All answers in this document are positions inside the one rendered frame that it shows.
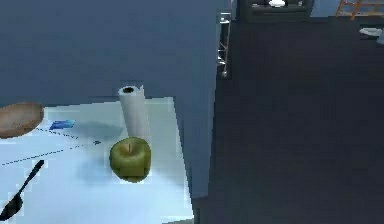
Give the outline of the white cloth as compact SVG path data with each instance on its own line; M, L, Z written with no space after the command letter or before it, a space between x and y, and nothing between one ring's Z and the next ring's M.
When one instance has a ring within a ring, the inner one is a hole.
M379 37L382 32L383 32L383 30L379 29L379 28L361 28L359 30L360 34L364 34L367 36L373 36L373 37Z

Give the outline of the green apple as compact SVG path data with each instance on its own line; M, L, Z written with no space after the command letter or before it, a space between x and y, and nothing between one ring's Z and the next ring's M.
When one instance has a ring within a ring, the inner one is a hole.
M120 179L138 183L151 169L151 149L146 140L128 137L115 143L109 153L110 167Z

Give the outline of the orange wooden chair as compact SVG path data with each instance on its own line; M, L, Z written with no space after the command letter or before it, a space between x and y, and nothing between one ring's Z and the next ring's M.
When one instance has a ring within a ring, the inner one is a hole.
M384 0L340 0L336 17L384 17Z

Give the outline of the dark green cabinet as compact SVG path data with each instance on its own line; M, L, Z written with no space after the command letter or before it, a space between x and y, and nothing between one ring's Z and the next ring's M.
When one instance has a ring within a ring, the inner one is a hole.
M303 22L310 17L313 0L283 0L272 7L270 0L237 0L236 20L243 23Z

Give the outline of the black spoon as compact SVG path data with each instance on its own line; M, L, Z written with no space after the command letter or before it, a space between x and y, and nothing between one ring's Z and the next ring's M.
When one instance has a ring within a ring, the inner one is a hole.
M32 171L30 172L30 174L28 175L28 177L24 181L21 188L13 196L13 198L7 202L7 204L4 206L3 210L0 212L0 221L6 221L20 211L20 209L23 206L23 199L21 197L21 193L24 191L24 189L29 184L29 182L37 175L37 173L42 168L44 163L45 163L44 160L39 160L35 164L34 168L32 169Z

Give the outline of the white paper towel roll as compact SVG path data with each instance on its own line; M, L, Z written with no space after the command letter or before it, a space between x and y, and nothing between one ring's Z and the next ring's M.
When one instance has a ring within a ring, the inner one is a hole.
M144 86L124 86L118 95L128 135L148 140L150 124Z

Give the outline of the brown round bowl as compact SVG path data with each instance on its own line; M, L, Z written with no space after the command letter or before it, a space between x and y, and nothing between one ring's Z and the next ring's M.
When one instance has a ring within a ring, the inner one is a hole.
M0 108L0 139L25 135L35 129L44 118L40 103L21 102Z

